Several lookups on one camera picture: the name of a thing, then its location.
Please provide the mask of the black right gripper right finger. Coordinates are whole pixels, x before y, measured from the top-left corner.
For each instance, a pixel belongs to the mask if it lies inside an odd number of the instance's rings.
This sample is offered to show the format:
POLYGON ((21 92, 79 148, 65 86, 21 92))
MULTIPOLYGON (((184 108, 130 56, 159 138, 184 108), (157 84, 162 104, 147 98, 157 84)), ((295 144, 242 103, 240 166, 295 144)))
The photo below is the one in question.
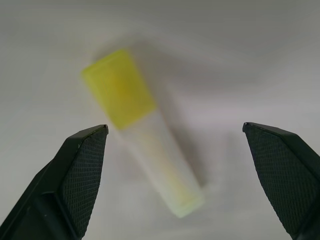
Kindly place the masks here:
POLYGON ((260 184, 293 240, 320 238, 320 157, 297 134, 246 122, 245 133, 260 184))

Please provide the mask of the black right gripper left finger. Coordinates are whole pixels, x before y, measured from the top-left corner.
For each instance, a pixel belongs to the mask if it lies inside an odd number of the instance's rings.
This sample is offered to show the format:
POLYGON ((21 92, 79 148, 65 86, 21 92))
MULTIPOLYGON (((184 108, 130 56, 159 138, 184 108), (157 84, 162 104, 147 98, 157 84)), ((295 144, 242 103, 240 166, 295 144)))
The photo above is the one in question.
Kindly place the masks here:
POLYGON ((0 226, 2 240, 81 240, 101 183, 106 124, 69 136, 0 226))

